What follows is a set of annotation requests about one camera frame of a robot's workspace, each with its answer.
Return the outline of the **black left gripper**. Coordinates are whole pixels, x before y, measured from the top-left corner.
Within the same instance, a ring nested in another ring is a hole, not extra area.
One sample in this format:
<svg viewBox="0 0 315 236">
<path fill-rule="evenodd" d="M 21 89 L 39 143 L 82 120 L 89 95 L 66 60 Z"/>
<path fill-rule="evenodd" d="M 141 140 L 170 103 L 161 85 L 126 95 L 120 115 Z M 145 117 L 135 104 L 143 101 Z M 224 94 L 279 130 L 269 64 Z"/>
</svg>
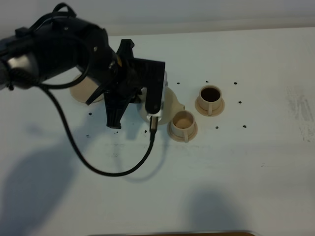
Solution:
<svg viewBox="0 0 315 236">
<path fill-rule="evenodd" d="M 134 58 L 134 43 L 131 39 L 122 39 L 117 55 L 106 55 L 104 102 L 106 109 L 106 126 L 121 129 L 121 118 L 129 103 L 142 103 L 145 76 L 148 66 L 146 59 Z"/>
</svg>

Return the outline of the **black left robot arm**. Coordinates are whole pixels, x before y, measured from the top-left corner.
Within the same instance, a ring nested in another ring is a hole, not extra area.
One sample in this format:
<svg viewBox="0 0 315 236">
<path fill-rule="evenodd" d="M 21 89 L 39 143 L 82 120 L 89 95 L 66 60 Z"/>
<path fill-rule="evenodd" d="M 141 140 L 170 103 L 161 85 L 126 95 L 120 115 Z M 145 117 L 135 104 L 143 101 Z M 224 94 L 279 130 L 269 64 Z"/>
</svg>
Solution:
<svg viewBox="0 0 315 236">
<path fill-rule="evenodd" d="M 123 39 L 117 51 L 104 28 L 77 17 L 61 2 L 32 26 L 0 41 L 1 88 L 68 89 L 90 78 L 97 89 L 87 99 L 105 100 L 107 126 L 121 128 L 128 104 L 136 101 L 150 62 L 136 59 L 134 43 Z"/>
</svg>

